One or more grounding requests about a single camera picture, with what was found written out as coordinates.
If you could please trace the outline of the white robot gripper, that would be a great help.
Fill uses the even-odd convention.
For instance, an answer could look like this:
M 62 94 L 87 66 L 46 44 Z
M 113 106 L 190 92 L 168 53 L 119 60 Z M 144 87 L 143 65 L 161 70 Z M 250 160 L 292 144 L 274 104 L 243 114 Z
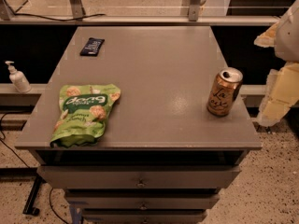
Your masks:
M 299 0 L 295 0 L 279 23 L 258 35 L 254 44 L 262 48 L 275 46 L 276 56 L 287 62 L 279 71 L 270 70 L 256 118 L 261 126 L 271 127 L 299 101 Z

